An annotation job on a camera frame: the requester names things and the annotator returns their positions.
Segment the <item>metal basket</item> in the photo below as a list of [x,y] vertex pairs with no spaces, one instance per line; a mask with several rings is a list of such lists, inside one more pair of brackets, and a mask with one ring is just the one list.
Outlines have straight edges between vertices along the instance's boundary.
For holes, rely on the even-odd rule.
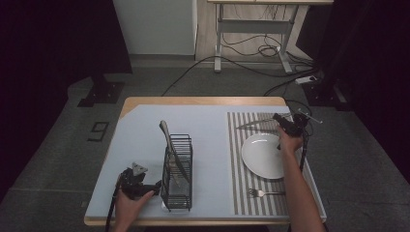
[[173,163],[168,148],[162,171],[161,198],[163,204],[171,212],[172,209],[188,209],[192,207],[192,144],[188,134],[170,134],[175,155],[184,167],[189,179],[186,180],[181,170]]

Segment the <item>right forearm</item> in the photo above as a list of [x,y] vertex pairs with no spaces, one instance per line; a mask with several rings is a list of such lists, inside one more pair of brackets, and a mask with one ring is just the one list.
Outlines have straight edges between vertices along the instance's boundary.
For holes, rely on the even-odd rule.
[[286,202],[292,231],[324,231],[319,211],[293,152],[282,151]]

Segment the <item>white wall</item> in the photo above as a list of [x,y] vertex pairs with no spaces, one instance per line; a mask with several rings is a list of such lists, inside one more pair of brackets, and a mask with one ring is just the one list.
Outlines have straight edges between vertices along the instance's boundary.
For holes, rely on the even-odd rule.
[[114,0],[129,54],[193,55],[196,0]]

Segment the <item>background table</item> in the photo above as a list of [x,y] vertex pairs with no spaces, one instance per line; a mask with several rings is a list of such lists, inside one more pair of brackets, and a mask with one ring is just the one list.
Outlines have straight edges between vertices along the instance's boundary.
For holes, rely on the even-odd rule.
[[[289,65],[289,57],[286,54],[287,44],[290,39],[295,17],[299,10],[299,5],[330,5],[333,0],[208,0],[209,3],[219,5],[218,15],[218,38],[215,58],[215,72],[221,70],[221,34],[222,33],[250,33],[250,34],[282,34],[283,40],[278,47],[278,56],[287,73],[292,73]],[[289,20],[249,20],[249,19],[226,19],[223,18],[224,4],[248,4],[248,5],[292,5],[292,14]]]
[[[169,213],[155,196],[144,207],[138,225],[218,225],[288,223],[288,216],[235,214],[227,139],[227,112],[287,113],[282,98],[129,98],[124,104],[84,221],[104,225],[118,174],[135,161],[147,167],[145,184],[161,179],[165,120],[170,133],[187,133],[193,147],[193,194],[190,212]],[[311,177],[308,164],[306,173]],[[314,182],[309,182],[326,219]]]

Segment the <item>human hand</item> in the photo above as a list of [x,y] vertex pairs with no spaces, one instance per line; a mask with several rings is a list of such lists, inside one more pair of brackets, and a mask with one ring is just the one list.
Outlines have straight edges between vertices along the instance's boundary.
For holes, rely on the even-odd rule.
[[131,224],[138,218],[142,207],[154,195],[153,191],[145,193],[138,200],[130,200],[121,189],[118,190],[115,202],[115,225],[114,232],[127,231]]
[[292,137],[287,134],[281,126],[278,126],[280,150],[284,153],[294,154],[299,148],[302,147],[304,139],[299,137]]

